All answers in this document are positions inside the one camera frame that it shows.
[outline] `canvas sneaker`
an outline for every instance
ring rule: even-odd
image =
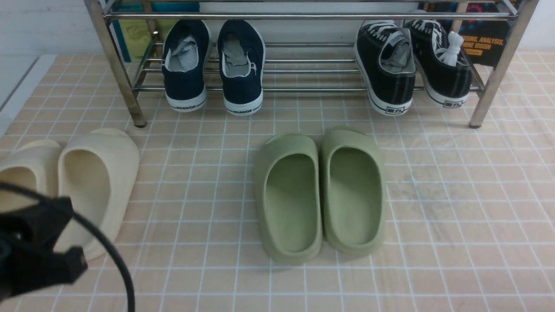
[[[264,94],[266,45],[262,36],[246,21],[227,21],[218,36],[218,54],[225,108],[237,116],[256,113]]]
[[[438,21],[429,19],[409,21],[405,27],[411,31],[416,65],[428,95],[445,108],[462,106],[472,83],[471,67],[461,53],[464,39],[455,32],[448,35]]]
[[[355,41],[355,59],[372,107],[383,115],[406,113],[416,78],[410,31],[393,21],[365,21]]]
[[[207,98],[203,71],[212,52],[212,37],[204,21],[178,21],[163,51],[162,75],[170,106],[182,113],[203,107]]]

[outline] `chrome rack bar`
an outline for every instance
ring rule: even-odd
[[[162,85],[144,85],[144,80],[149,73],[159,73],[161,70],[157,64],[152,67],[152,63],[161,63],[161,55],[158,53],[154,57],[154,52],[160,51],[162,47],[161,38],[158,38],[158,29],[155,29],[155,19],[270,19],[270,20],[362,20],[362,19],[443,19],[456,21],[453,30],[457,30],[463,20],[484,20],[484,21],[514,21],[510,22],[511,30],[507,36],[506,46],[501,55],[501,59],[490,74],[487,83],[484,85],[476,68],[472,67],[473,86],[471,91],[478,92],[480,101],[470,120],[471,128],[479,128],[492,104],[493,98],[499,89],[512,57],[522,39],[528,23],[537,7],[539,0],[523,0],[519,9],[516,10],[509,0],[427,0],[428,2],[452,2],[459,3],[457,12],[454,13],[210,13],[210,12],[183,12],[183,13],[158,13],[152,12],[149,4],[153,0],[135,0],[143,3],[142,12],[115,12],[115,6],[122,0],[83,0],[87,7],[93,26],[97,31],[98,37],[108,59],[110,67],[114,73],[115,80],[122,93],[125,104],[129,110],[135,126],[144,127],[146,121],[143,117],[140,106],[137,102],[137,95],[142,91],[164,91]],[[176,0],[156,0],[156,2],[175,2]],[[422,0],[200,0],[201,2],[386,2],[386,3],[408,3],[421,2]],[[503,8],[507,7],[506,12],[501,13],[466,13],[467,3],[500,3]],[[123,61],[115,46],[113,34],[109,25],[115,19],[146,19],[149,20],[148,26],[153,41],[150,43],[137,74],[131,83]],[[352,48],[352,43],[268,43],[268,48]],[[351,58],[334,59],[269,59],[267,63],[273,64],[352,64]],[[208,69],[209,74],[216,74],[216,69]],[[269,74],[355,74],[356,69],[272,69],[265,71]],[[207,87],[208,90],[222,90],[221,86]],[[329,88],[329,87],[265,87],[268,92],[316,92],[316,93],[348,93],[366,92],[366,88]]]
[[[137,97],[135,96],[131,82],[129,81],[129,76],[125,71],[122,59],[115,47],[115,40],[112,36],[112,32],[110,31],[110,26],[102,17],[102,14],[104,13],[102,4],[99,0],[84,1],[93,22],[94,29],[100,39],[100,44],[102,45],[104,54],[106,55],[108,63],[110,64],[114,74],[115,81],[118,83],[125,105],[131,115],[131,119],[136,127],[144,128],[147,125],[147,121],[144,119],[143,112],[141,111],[139,103],[137,102]]]
[[[426,2],[472,2],[472,3],[496,3],[500,0],[426,0]],[[176,0],[156,0],[156,2],[176,2]],[[422,0],[200,0],[199,2],[422,2]]]
[[[162,46],[163,42],[156,42],[155,45]],[[266,42],[266,48],[352,48],[354,44],[350,42]]]
[[[528,26],[534,11],[538,5],[539,0],[523,0],[518,9],[519,18],[511,25],[511,30],[507,35],[507,41],[501,58],[497,65],[493,68],[490,77],[486,83],[486,89],[481,93],[480,100],[476,105],[476,109],[472,114],[469,126],[472,129],[477,129],[482,126],[491,103],[499,90],[501,81],[509,69],[511,60],[516,52],[518,45],[524,35],[526,27]]]
[[[282,93],[282,92],[320,92],[320,93],[343,93],[343,92],[366,92],[366,88],[325,88],[325,87],[264,87],[265,92],[275,92],[275,93]],[[139,85],[135,88],[138,92],[163,92],[164,86],[163,85]],[[206,90],[208,91],[222,91],[222,87],[215,87],[215,86],[206,86]],[[415,86],[414,91],[424,91],[424,86],[418,85]],[[479,87],[472,86],[470,87],[470,91],[476,92],[479,91]]]
[[[161,63],[162,59],[159,57],[150,57],[147,61],[153,63]],[[219,60],[217,58],[210,58],[208,59],[208,63],[217,64]],[[320,64],[349,64],[354,63],[355,59],[353,58],[338,58],[338,59],[267,59],[266,64],[311,64],[311,63],[320,63]]]
[[[502,0],[503,4],[507,7],[507,9],[513,14],[513,15],[517,15],[518,14],[518,10],[514,8],[513,4],[509,1],[509,0]]]
[[[150,64],[150,62],[148,61],[149,56],[151,56],[154,53],[153,47],[154,47],[154,41],[150,41],[147,47],[147,52],[143,55],[143,58],[140,60],[139,67],[137,67],[137,73],[135,74],[135,78],[133,78],[133,83],[131,85],[133,88],[143,83],[144,78],[146,78],[146,75],[148,72],[151,72],[153,70],[162,72],[161,69],[146,68],[146,66]]]
[[[161,73],[162,70],[159,68],[144,68],[142,70],[144,73]],[[219,74],[218,69],[204,69],[205,74]],[[358,74],[360,71],[358,69],[293,69],[293,70],[281,70],[281,69],[267,69],[264,70],[264,74],[276,75],[276,74]]]
[[[135,13],[109,12],[112,19],[310,19],[310,20],[362,20],[362,19],[480,19],[483,21],[510,21],[517,16],[510,13]]]

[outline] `rack leg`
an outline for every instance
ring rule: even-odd
[[[536,6],[538,5],[539,0],[524,0],[522,1],[520,8],[518,10],[518,18],[514,21],[514,25],[511,27],[509,34],[507,36],[505,49],[501,54],[501,58],[497,65],[493,68],[493,71],[488,78],[486,83],[486,89],[479,93],[480,100],[476,105],[476,109],[472,114],[472,118],[470,119],[469,126],[472,129],[478,129],[482,126],[482,123],[486,117],[488,110],[490,109],[491,103],[493,102],[493,98],[497,94],[499,90],[499,86],[501,85],[501,81],[509,68],[509,64],[511,64],[511,60],[513,59],[514,53],[516,52],[518,45],[524,35],[524,31],[532,18],[532,14],[536,10]]]
[[[152,10],[152,2],[150,2],[150,1],[143,2],[143,11],[145,13],[154,13],[154,11]],[[147,19],[147,25],[148,25],[148,30],[150,31],[150,37],[155,41],[160,40],[160,34],[156,30],[156,20]],[[156,51],[156,54],[159,57],[162,57],[162,53],[163,53],[162,47],[155,46],[154,49]]]
[[[83,0],[85,6],[90,15],[90,19],[93,21],[94,29],[97,31],[98,38],[108,63],[112,68],[114,73],[115,81],[118,83],[119,90],[122,93],[125,105],[131,114],[131,119],[137,128],[144,128],[147,125],[144,119],[143,112],[140,109],[137,98],[133,93],[133,88],[129,80],[129,76],[125,71],[122,59],[119,56],[119,52],[115,46],[115,40],[110,31],[109,24],[104,20],[104,11],[102,9],[101,0]]]
[[[461,2],[457,4],[457,13],[466,13],[466,9],[468,8],[467,2]],[[455,19],[451,24],[451,31],[458,33],[461,30],[462,20]]]

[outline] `green slide sandal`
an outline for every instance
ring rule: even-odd
[[[384,166],[373,139],[348,127],[326,132],[321,163],[324,230],[336,249],[365,255],[381,244]]]
[[[298,264],[322,243],[318,151],[309,137],[284,133],[261,149],[254,167],[260,237],[277,262]]]

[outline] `shoe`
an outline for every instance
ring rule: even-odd
[[[254,167],[262,246],[276,262],[300,264],[322,244],[318,151],[309,137],[284,133],[262,147]]]
[[[405,27],[411,31],[416,65],[428,95],[445,108],[462,106],[472,83],[471,67],[461,53],[464,39],[455,32],[447,35],[441,24],[429,19],[410,21]]]
[[[246,21],[227,21],[218,36],[220,76],[225,108],[235,116],[249,116],[262,106],[262,74],[266,45]]]
[[[337,250],[367,255],[384,234],[385,165],[373,139],[348,127],[328,130],[322,141],[324,232]]]
[[[410,32],[393,21],[365,21],[355,40],[355,59],[372,107],[382,115],[406,113],[416,78]]]
[[[52,140],[25,144],[0,163],[0,180],[16,184],[48,197],[58,194],[58,158],[62,147]],[[35,204],[12,192],[0,191],[0,213]]]
[[[139,170],[139,149],[117,129],[98,129],[72,139],[58,161],[59,195],[71,198],[81,213],[114,241],[121,227]],[[75,221],[60,235],[55,250],[82,246],[87,260],[105,253]]]
[[[177,112],[206,103],[204,65],[212,52],[210,30],[203,21],[178,21],[164,41],[162,74],[170,106]]]

